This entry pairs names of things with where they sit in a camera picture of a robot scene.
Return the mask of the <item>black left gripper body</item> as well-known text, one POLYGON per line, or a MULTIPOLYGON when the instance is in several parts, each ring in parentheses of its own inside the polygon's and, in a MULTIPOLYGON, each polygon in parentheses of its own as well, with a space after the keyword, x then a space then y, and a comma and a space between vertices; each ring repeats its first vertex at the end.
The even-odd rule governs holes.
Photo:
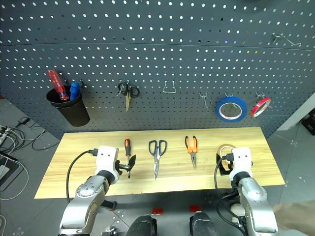
POLYGON ((130 171, 131 171, 130 162, 128 162, 128 164, 121 164, 120 161, 117 160, 115 162, 115 169, 120 176, 122 175, 123 170, 127 171, 128 175, 130 175, 130 171))

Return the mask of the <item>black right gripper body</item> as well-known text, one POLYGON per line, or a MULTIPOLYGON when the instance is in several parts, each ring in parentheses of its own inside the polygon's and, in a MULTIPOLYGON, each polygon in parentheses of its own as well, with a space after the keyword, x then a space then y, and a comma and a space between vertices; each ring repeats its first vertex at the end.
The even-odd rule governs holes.
POLYGON ((220 175, 229 175, 233 170, 233 162, 232 161, 221 161, 220 163, 220 175))

